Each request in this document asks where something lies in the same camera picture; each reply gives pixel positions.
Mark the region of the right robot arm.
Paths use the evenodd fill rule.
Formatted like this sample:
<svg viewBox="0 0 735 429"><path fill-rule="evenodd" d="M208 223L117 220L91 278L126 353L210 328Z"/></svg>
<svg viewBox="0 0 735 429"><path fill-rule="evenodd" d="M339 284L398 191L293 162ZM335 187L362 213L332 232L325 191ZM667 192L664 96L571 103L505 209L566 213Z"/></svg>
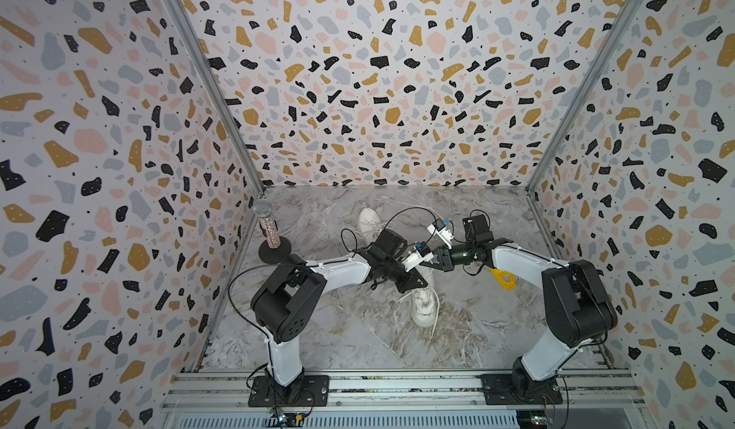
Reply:
<svg viewBox="0 0 735 429"><path fill-rule="evenodd" d="M547 329L534 347L513 365L511 388L517 392L551 384L559 370L582 348L601 345L617 326L618 318L595 266L585 260L567 262L530 251L496 238L483 214L463 220L465 238L453 244L449 220L428 226L431 236L443 242L432 268L448 272L457 266L479 263L508 273L543 292Z"/></svg>

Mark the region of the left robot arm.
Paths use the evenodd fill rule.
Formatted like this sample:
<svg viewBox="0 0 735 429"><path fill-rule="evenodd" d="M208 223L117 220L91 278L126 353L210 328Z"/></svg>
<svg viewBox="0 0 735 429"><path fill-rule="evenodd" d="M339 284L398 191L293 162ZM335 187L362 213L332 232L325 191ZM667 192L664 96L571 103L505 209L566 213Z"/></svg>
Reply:
<svg viewBox="0 0 735 429"><path fill-rule="evenodd" d="M316 262L285 256L251 301L256 323L265 331L270 377L287 388L304 375L300 335L325 293L383 281L394 283L401 293L424 289L428 283L418 267L432 259L427 243L409 246L390 229L370 245L335 259Z"/></svg>

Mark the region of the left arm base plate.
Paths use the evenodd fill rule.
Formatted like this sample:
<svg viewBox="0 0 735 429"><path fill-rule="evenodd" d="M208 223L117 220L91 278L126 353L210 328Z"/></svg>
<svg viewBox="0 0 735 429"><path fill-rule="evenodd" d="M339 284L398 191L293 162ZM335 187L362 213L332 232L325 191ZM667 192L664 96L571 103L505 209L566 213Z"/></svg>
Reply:
<svg viewBox="0 0 735 429"><path fill-rule="evenodd" d="M300 375L289 385L280 385L270 377L256 377L248 406L266 407L325 407L328 402L329 375Z"/></svg>

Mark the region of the white sneaker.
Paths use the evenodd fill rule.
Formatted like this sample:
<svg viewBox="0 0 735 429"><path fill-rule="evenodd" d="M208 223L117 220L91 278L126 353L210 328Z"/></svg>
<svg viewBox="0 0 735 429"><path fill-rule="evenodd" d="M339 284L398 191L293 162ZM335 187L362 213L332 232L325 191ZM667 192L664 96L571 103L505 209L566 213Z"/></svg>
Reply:
<svg viewBox="0 0 735 429"><path fill-rule="evenodd" d="M412 289L401 296L396 304L401 306L404 300L410 299L411 320L417 327L428 331L429 339L433 340L440 311L440 298L434 287L434 270L427 266L417 266L415 269L426 282L425 287Z"/></svg>
<svg viewBox="0 0 735 429"><path fill-rule="evenodd" d="M386 220L381 220L375 210L365 207L358 215L356 228L357 230L355 234L361 243L363 243L363 245L370 245L378 238L384 229L394 229L395 224L388 223Z"/></svg>

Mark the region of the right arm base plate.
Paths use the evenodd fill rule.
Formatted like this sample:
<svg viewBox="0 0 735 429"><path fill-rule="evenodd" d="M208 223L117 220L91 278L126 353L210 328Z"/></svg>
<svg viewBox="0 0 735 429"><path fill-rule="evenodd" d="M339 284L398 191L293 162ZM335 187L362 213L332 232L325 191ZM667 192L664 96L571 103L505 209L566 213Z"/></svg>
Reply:
<svg viewBox="0 0 735 429"><path fill-rule="evenodd" d="M516 371L480 376L480 390L487 405L561 404L563 397L554 378L534 381Z"/></svg>

